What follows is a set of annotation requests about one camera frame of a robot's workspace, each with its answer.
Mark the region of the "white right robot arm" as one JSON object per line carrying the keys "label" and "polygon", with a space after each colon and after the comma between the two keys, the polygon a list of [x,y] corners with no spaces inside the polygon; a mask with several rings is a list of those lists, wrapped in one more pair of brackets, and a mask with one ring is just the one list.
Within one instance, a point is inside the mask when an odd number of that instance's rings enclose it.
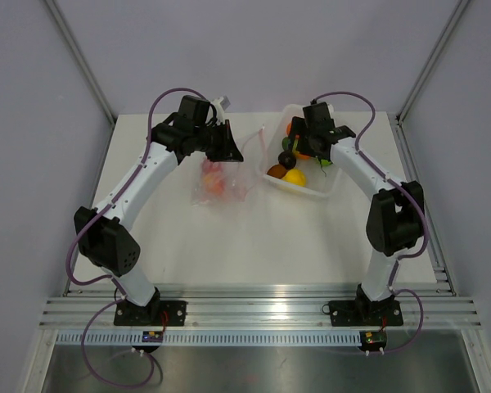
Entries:
{"label": "white right robot arm", "polygon": [[381,168],[360,147],[359,134],[336,125],[327,103],[313,100],[302,111],[291,120],[290,143],[305,156],[336,165],[370,200],[366,235],[372,255],[353,309],[360,322],[374,324],[392,309],[393,285],[405,251],[426,235],[423,189]]}

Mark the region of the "clear zip top bag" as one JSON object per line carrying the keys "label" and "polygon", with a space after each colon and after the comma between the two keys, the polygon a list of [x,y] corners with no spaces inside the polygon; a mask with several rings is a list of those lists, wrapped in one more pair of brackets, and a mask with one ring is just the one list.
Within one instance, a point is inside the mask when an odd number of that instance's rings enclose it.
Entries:
{"label": "clear zip top bag", "polygon": [[225,191],[216,196],[205,190],[202,183],[200,161],[197,175],[191,193],[191,203],[193,205],[217,205],[244,201],[248,194],[253,190],[261,178],[261,169],[264,158],[267,156],[265,144],[265,125],[263,124],[258,131],[246,135],[237,141],[238,149],[241,151],[243,162],[220,162],[223,164],[223,178],[225,179]]}

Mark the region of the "yellow toy lemon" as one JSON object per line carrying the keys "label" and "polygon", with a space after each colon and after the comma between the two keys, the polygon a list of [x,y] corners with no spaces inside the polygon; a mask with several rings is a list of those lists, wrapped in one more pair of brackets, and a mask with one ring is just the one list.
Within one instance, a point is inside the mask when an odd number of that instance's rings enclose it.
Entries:
{"label": "yellow toy lemon", "polygon": [[299,187],[305,187],[307,183],[306,176],[300,169],[288,170],[282,180]]}

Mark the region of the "orange toy peach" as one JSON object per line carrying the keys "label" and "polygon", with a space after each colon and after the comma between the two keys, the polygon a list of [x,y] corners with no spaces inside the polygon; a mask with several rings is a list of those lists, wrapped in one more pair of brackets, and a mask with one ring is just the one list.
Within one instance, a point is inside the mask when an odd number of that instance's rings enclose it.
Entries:
{"label": "orange toy peach", "polygon": [[206,187],[217,187],[223,182],[223,164],[204,160],[201,165],[202,183]]}

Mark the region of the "black toy avocado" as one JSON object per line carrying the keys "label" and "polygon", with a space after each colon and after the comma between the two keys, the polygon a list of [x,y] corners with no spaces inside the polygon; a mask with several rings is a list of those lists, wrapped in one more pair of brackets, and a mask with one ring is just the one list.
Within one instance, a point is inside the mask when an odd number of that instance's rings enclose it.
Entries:
{"label": "black toy avocado", "polygon": [[294,169],[297,164],[297,158],[292,151],[283,151],[278,157],[278,163],[286,170]]}

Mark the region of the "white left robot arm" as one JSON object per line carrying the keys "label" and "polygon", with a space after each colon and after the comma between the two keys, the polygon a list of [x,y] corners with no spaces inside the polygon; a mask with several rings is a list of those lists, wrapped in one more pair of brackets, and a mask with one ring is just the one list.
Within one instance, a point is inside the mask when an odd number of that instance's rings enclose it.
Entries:
{"label": "white left robot arm", "polygon": [[93,208],[74,214],[77,232],[71,248],[78,250],[114,282],[120,292],[115,325],[151,326],[165,321],[167,305],[160,291],[138,268],[141,247],[130,231],[159,184],[194,152],[211,162],[242,162],[224,113],[227,97],[208,101],[183,89],[179,108],[158,124],[147,125],[146,145],[139,161],[111,193]]}

